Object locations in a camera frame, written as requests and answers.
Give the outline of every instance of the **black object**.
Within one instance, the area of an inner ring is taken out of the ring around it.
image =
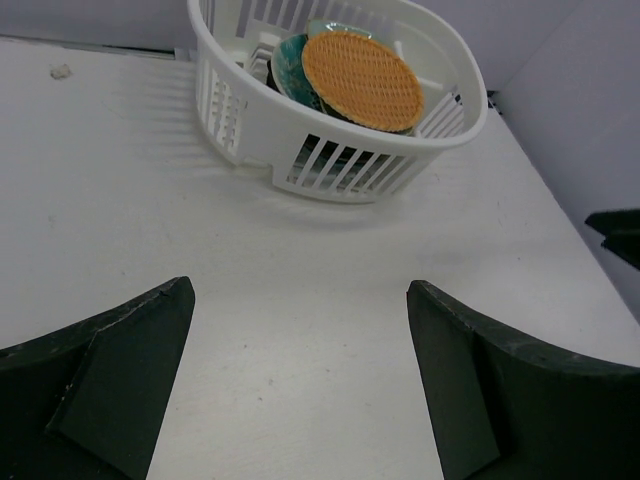
[[[640,270],[640,210],[594,213],[585,223],[605,236],[603,248]]]
[[[640,478],[640,369],[542,342],[427,282],[407,300],[447,480]]]
[[[489,108],[494,109],[496,112],[498,112],[499,115],[502,115],[502,112],[498,109],[498,107],[496,106],[493,97],[496,93],[499,93],[495,90],[487,90],[487,100],[489,102]]]
[[[267,62],[267,87],[280,93],[276,81],[273,79],[273,70],[271,70],[271,60]]]
[[[0,479],[144,479],[191,324],[177,278],[0,351]]]

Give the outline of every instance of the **basket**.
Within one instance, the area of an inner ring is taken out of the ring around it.
[[[475,138],[487,115],[480,70],[444,20],[405,0],[188,0],[198,38],[196,105],[232,164],[272,167],[274,186],[319,200],[371,203],[399,192],[438,155]],[[409,135],[371,130],[269,88],[281,40],[325,18],[373,32],[415,72],[424,111]]]

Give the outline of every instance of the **tabletop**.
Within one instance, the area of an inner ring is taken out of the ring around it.
[[[0,348],[193,282],[150,479],[442,478],[415,279],[640,366],[640,326],[494,111],[398,198],[331,205],[217,157],[191,63],[15,41],[0,61]]]

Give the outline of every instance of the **teal bowl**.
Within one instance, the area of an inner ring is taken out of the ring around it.
[[[320,97],[307,80],[302,67],[302,51],[306,44],[305,34],[294,35],[280,42],[271,57],[271,72],[280,93],[321,112]]]

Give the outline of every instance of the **waffle cookie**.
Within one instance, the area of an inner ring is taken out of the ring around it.
[[[305,46],[302,64],[318,95],[357,124],[400,132],[422,116],[424,96],[415,74],[375,40],[350,32],[321,33]]]

